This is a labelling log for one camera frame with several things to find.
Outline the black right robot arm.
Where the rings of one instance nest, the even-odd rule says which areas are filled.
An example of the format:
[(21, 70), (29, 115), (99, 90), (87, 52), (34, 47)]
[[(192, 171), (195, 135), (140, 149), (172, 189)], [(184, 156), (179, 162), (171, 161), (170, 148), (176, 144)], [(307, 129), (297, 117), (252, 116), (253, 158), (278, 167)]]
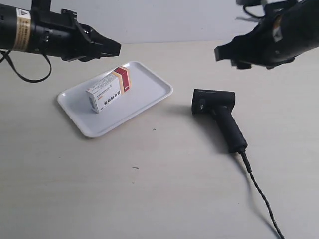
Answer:
[(239, 70), (253, 65), (270, 70), (291, 63), (319, 46), (318, 0), (238, 0), (237, 5), (256, 21), (247, 34), (214, 49), (216, 61), (229, 60)]

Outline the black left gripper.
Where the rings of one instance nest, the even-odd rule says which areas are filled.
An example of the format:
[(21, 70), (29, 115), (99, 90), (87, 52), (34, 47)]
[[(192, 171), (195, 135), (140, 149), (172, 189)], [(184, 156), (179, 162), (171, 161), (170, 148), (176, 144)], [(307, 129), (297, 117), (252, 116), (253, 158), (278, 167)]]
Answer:
[(102, 57), (120, 55), (120, 43), (79, 23), (76, 12), (31, 9), (31, 53), (87, 62), (96, 58), (92, 49), (95, 44), (99, 45)]

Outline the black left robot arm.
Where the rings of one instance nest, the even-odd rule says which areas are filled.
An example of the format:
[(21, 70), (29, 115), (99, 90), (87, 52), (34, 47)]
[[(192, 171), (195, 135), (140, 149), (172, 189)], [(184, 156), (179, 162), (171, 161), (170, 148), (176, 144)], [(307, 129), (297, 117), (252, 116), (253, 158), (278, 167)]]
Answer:
[(121, 44), (79, 23), (77, 13), (62, 9), (52, 12), (51, 1), (34, 0), (29, 10), (0, 6), (0, 47), (88, 62), (120, 55)]

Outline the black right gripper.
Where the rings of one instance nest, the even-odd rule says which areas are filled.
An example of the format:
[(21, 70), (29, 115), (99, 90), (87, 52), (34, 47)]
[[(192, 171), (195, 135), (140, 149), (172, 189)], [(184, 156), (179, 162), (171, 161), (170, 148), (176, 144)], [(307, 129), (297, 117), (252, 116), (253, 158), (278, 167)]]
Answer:
[(241, 70), (250, 69), (253, 65), (272, 69), (291, 63), (297, 55), (293, 44), (295, 31), (294, 11), (268, 15), (251, 32), (217, 46), (214, 49), (215, 60), (230, 60), (232, 66)]

